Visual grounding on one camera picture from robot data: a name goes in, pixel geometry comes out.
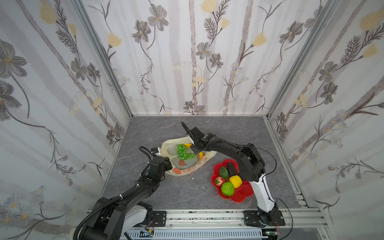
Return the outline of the green fake vegetable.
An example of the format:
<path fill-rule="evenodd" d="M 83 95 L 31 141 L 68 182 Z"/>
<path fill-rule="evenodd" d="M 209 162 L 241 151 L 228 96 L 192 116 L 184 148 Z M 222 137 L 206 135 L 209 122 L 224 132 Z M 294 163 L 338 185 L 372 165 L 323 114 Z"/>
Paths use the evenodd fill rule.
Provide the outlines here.
<path fill-rule="evenodd" d="M 229 172 L 226 167 L 220 167 L 219 169 L 219 176 L 223 178 L 224 180 L 227 180 L 229 178 Z"/>

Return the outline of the yellow fake lemon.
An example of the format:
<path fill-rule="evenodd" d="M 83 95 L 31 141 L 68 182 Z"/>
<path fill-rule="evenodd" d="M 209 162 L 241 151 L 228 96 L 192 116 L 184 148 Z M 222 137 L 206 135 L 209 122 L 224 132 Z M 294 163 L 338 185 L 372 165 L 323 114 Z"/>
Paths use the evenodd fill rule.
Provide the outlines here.
<path fill-rule="evenodd" d="M 235 189 L 239 188 L 243 184 L 241 177 L 238 175 L 230 177 L 229 182 L 234 186 Z"/>

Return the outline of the red fake fruit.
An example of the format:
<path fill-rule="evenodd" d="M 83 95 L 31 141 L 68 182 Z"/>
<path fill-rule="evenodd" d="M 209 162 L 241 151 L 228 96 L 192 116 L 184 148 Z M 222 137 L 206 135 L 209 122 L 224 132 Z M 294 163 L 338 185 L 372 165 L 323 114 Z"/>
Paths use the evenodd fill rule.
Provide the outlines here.
<path fill-rule="evenodd" d="M 226 180 L 222 177 L 217 177 L 214 179 L 214 184 L 215 186 L 218 186 L 218 187 L 221 187 L 225 182 Z"/>

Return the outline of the red flower-shaped bowl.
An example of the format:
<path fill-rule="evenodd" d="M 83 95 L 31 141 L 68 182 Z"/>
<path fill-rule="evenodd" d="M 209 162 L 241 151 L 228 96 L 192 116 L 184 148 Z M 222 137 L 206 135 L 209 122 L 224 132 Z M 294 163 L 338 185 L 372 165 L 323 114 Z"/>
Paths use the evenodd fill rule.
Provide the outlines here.
<path fill-rule="evenodd" d="M 212 185 L 217 189 L 217 193 L 219 194 L 219 196 L 223 199 L 231 199 L 234 203 L 242 203 L 245 201 L 246 198 L 249 198 L 251 196 L 254 195 L 254 191 L 252 189 L 252 186 L 251 184 L 246 181 L 246 180 L 243 180 L 242 178 L 242 181 L 243 181 L 243 184 L 235 189 L 235 194 L 232 195 L 231 197 L 226 197 L 224 196 L 222 193 L 221 193 L 221 187 L 218 187 L 218 186 L 215 186 L 214 184 L 214 179 L 219 177 L 219 169 L 220 167 L 227 167 L 227 163 L 229 162 L 232 162 L 234 165 L 235 165 L 235 168 L 237 170 L 237 175 L 239 175 L 240 171 L 239 171 L 239 166 L 238 166 L 238 163 L 232 159 L 226 159 L 224 160 L 222 163 L 218 163 L 214 166 L 213 168 L 213 175 L 211 177 L 211 183 Z"/>

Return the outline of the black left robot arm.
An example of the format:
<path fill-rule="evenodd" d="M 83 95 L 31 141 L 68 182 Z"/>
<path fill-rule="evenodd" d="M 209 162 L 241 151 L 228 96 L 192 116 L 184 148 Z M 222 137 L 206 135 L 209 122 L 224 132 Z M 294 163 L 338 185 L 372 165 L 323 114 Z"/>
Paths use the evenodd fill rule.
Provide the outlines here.
<path fill-rule="evenodd" d="M 100 198 L 75 229 L 74 240 L 118 240 L 123 233 L 126 214 L 160 186 L 166 171 L 172 169 L 169 158 L 155 156 L 136 184 L 111 199 Z"/>

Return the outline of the light green bumpy fake fruit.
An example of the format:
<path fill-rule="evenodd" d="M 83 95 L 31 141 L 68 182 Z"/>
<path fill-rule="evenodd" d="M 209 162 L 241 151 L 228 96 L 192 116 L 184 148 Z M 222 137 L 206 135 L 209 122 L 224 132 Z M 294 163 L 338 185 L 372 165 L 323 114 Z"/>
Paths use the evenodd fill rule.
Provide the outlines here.
<path fill-rule="evenodd" d="M 235 194 L 235 187 L 231 182 L 225 182 L 221 186 L 221 193 L 226 197 L 231 197 Z"/>

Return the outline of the pale yellow plastic bag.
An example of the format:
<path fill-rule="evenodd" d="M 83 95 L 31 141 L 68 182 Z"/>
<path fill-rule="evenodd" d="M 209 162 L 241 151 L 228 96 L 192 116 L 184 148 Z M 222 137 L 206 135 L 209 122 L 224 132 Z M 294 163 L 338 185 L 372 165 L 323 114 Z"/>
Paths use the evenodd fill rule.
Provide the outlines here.
<path fill-rule="evenodd" d="M 166 171 L 168 175 L 181 177 L 188 175 L 203 166 L 212 159 L 217 152 L 202 151 L 195 154 L 192 150 L 193 142 L 190 137 L 167 140 L 157 148 L 157 155 L 169 158 L 171 170 Z"/>

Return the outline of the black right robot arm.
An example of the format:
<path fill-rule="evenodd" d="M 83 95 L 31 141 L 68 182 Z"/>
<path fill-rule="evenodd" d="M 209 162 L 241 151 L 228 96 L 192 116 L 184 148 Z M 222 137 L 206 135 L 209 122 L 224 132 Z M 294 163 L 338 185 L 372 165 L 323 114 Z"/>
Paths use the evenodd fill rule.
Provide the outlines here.
<path fill-rule="evenodd" d="M 201 151 L 216 151 L 226 155 L 238 163 L 240 176 L 248 181 L 257 199 L 258 210 L 255 226 L 266 227 L 275 222 L 279 207 L 270 193 L 265 171 L 265 161 L 258 148 L 253 144 L 240 145 L 223 140 L 214 134 L 203 134 L 198 128 L 189 129 L 181 122 L 187 135 L 192 140 L 192 150 L 198 154 Z"/>

